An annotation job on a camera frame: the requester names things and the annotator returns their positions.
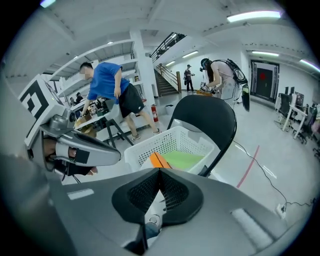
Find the hand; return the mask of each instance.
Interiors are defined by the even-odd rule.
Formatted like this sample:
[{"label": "hand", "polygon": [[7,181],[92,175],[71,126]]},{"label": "hand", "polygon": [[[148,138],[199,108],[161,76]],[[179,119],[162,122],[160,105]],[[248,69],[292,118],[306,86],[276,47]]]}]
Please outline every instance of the hand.
[{"label": "hand", "polygon": [[119,99],[119,97],[120,97],[120,95],[121,95],[121,89],[120,89],[120,87],[115,87],[114,88],[114,97],[116,98],[116,99]]}]

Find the floor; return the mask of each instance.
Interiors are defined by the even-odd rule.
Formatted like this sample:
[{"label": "floor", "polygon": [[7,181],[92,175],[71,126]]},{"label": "floor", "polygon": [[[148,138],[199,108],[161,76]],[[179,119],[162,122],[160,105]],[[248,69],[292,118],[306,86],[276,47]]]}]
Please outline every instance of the floor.
[{"label": "floor", "polygon": [[[186,96],[182,94],[168,95],[156,99],[159,121],[156,125],[162,130],[167,129],[171,116],[166,114],[166,105],[176,105]],[[288,202],[309,203],[318,198],[320,192],[320,163],[314,157],[314,141],[301,144],[293,139],[291,131],[285,132],[274,122],[276,111],[256,102],[250,103],[250,112],[246,112],[242,104],[235,104],[237,131],[234,141],[241,144],[247,153],[254,156],[263,167],[272,184],[279,189]],[[153,136],[150,128],[139,131],[139,142]],[[214,168],[211,179],[216,179],[237,187],[266,208],[275,211],[278,204],[284,204],[283,196],[272,188],[269,180],[258,164],[253,161],[245,150],[233,142],[223,158]],[[78,175],[81,182],[109,179],[131,172],[125,163],[123,152],[130,145],[126,141],[117,140],[117,149],[121,152],[121,160],[112,166],[98,167],[98,174],[93,176]],[[75,180],[67,177],[63,184],[73,184]],[[306,205],[287,205],[285,221],[292,226],[311,211]]]}]

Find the blue t-shirt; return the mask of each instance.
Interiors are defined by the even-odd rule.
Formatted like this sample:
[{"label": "blue t-shirt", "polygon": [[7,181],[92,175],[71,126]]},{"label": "blue t-shirt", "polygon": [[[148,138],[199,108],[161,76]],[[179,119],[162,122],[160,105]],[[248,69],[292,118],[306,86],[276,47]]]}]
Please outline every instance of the blue t-shirt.
[{"label": "blue t-shirt", "polygon": [[[117,64],[108,62],[103,62],[96,66],[90,84],[90,91],[86,98],[88,100],[96,100],[98,96],[102,96],[115,100],[115,104],[118,104],[119,99],[115,97],[115,75],[121,68],[122,67]],[[128,87],[129,83],[129,80],[121,78],[121,94]]]}]

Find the fire extinguisher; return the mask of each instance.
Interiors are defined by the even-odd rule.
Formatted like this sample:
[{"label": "fire extinguisher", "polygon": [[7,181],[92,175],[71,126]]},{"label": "fire extinguisher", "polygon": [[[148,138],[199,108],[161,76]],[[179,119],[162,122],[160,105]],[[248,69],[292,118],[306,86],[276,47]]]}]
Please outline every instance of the fire extinguisher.
[{"label": "fire extinguisher", "polygon": [[157,109],[156,109],[156,105],[152,104],[151,105],[151,111],[152,111],[152,115],[153,115],[153,121],[158,122],[158,115],[157,115]]}]

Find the shelving unit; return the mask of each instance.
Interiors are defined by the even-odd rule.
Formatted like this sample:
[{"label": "shelving unit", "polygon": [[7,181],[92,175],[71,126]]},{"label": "shelving unit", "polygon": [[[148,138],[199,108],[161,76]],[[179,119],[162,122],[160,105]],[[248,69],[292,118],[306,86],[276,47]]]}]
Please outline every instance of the shelving unit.
[{"label": "shelving unit", "polygon": [[[74,96],[73,94],[79,92],[85,98],[85,95],[88,94],[90,90],[90,83],[89,81],[84,80],[84,75],[79,74],[79,68],[83,62],[90,62],[93,68],[103,62],[116,63],[122,66],[123,78],[133,78],[132,76],[140,77],[139,58],[135,57],[136,52],[134,50],[134,45],[135,42],[132,39],[117,41],[112,44],[104,44],[79,55],[58,69],[55,67],[55,72],[50,77],[50,80],[59,80],[63,86],[62,90],[57,95],[59,97],[66,96],[69,99]],[[143,104],[146,106],[145,109],[150,112],[148,102],[151,100],[146,99],[143,81],[139,80],[132,82],[132,84],[138,89],[139,94],[143,98]],[[71,110],[77,111],[83,108],[85,102],[86,101],[83,100],[79,104],[71,107]],[[79,125],[75,129],[80,129],[86,125],[92,124],[103,117],[104,116],[94,116],[92,119]],[[132,114],[132,119],[137,128],[147,125],[141,116],[136,117]],[[130,131],[126,122],[119,123],[119,126],[124,132]],[[108,138],[109,134],[106,128],[97,132],[97,139],[105,141]]]}]

